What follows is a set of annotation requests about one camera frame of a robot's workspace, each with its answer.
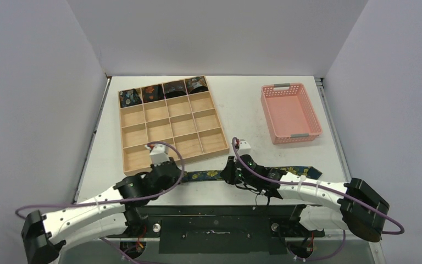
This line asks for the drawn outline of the blue yellow floral tie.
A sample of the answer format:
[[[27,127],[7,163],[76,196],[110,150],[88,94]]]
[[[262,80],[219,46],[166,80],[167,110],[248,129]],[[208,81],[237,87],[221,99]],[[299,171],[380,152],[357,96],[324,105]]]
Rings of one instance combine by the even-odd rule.
[[[312,166],[284,166],[284,167],[272,167],[272,169],[279,169],[287,171],[295,175],[305,175],[310,179],[319,179],[322,176],[322,172]],[[220,175],[222,170],[203,170],[186,172],[182,178],[182,183],[188,182],[206,182],[206,181],[219,181],[224,180]]]

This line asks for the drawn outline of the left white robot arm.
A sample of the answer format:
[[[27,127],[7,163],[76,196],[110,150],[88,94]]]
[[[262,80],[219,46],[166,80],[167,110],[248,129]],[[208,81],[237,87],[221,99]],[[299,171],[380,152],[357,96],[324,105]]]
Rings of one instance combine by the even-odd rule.
[[[138,208],[181,182],[185,172],[173,159],[151,165],[151,171],[128,176],[106,191],[59,211],[29,213],[21,231],[28,263],[51,263],[60,253],[85,242],[145,230]]]

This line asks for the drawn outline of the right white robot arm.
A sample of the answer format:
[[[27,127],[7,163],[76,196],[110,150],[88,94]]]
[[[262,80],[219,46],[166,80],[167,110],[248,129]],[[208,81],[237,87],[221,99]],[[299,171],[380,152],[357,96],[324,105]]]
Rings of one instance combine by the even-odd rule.
[[[242,183],[267,197],[306,202],[302,212],[289,220],[290,232],[296,236],[309,230],[342,229],[378,242],[385,233],[390,206],[361,179],[321,181],[293,170],[258,165],[250,155],[230,156],[221,176],[228,184]]]

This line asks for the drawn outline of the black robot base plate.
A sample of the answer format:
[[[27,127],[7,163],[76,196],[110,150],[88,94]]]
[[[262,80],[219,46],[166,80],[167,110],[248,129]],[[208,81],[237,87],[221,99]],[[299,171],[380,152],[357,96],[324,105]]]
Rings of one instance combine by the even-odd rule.
[[[283,239],[300,243],[325,232],[300,223],[303,205],[145,206],[141,223],[118,238],[157,241],[161,254],[284,254]]]

